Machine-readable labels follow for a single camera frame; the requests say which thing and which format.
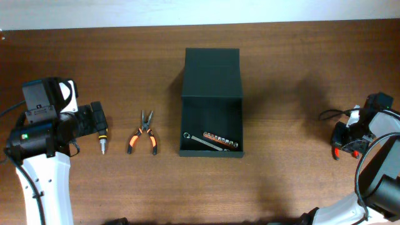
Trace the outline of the red diagonal cutters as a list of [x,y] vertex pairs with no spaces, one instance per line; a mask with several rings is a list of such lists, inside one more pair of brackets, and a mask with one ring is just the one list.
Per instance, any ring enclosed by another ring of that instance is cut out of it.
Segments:
[[353,158],[356,158],[356,159],[359,159],[359,157],[360,157],[360,153],[358,151],[348,151],[348,150],[342,150],[342,149],[339,149],[337,147],[334,147],[332,149],[332,156],[337,161],[340,160],[340,155],[339,155],[340,151],[344,151],[346,153],[349,153]]

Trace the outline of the black yellow screwdriver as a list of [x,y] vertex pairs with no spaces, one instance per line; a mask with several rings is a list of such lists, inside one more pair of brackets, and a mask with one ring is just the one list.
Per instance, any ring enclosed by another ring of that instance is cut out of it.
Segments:
[[100,130],[98,132],[98,134],[99,134],[98,139],[99,139],[99,143],[100,143],[100,146],[101,146],[101,152],[102,152],[102,154],[105,154],[106,153],[107,141],[108,141],[108,129]]

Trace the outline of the orange black needle-nose pliers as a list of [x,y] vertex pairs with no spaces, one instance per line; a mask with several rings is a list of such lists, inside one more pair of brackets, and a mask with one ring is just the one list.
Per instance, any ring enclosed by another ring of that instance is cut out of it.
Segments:
[[133,148],[134,148],[136,141],[144,133],[146,133],[151,140],[152,154],[156,155],[158,153],[158,143],[157,143],[156,137],[154,135],[153,130],[149,127],[152,117],[153,117],[153,111],[150,111],[149,115],[146,117],[144,110],[142,110],[141,126],[138,127],[138,129],[135,131],[135,133],[132,135],[132,137],[130,138],[130,140],[128,142],[128,146],[127,146],[128,154],[131,154],[133,152]]

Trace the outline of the silver ratchet wrench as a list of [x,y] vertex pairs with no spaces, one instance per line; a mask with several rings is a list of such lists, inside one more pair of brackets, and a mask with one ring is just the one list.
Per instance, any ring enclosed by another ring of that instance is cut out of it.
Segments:
[[197,142],[199,142],[201,144],[204,144],[206,146],[209,146],[209,147],[215,149],[216,151],[228,151],[228,149],[224,149],[224,148],[221,148],[221,147],[216,146],[214,144],[211,144],[210,142],[204,141],[204,140],[202,140],[202,139],[200,139],[200,138],[198,138],[196,136],[193,136],[193,135],[189,134],[188,132],[184,132],[183,133],[183,137],[186,138],[186,139],[195,140],[195,141],[197,141]]

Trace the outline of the orange socket bit rail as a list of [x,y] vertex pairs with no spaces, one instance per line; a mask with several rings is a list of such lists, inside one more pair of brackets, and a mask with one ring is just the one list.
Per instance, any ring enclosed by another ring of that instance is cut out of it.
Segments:
[[230,147],[230,148],[238,148],[239,147],[239,144],[237,142],[234,142],[232,140],[226,139],[226,138],[221,137],[221,136],[217,136],[217,135],[215,135],[213,133],[210,133],[210,132],[204,131],[202,135],[207,139],[210,139],[210,140],[212,140],[214,142],[217,142],[219,144],[223,144],[223,145],[225,145],[227,147]]

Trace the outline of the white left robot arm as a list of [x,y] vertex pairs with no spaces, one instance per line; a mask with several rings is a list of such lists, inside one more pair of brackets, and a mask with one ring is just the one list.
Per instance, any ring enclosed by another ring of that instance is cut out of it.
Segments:
[[69,173],[77,138],[98,135],[106,151],[108,124],[99,101],[78,105],[72,79],[48,77],[22,85],[23,104],[4,153],[21,182],[28,224],[73,224]]

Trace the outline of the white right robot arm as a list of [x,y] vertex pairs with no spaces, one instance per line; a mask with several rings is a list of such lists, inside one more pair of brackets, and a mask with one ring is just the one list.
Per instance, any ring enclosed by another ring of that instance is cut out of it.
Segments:
[[392,109],[393,97],[370,94],[364,106],[335,116],[331,136],[332,155],[344,151],[358,158],[354,192],[337,203],[304,213],[298,224],[375,224],[399,220],[399,112]]

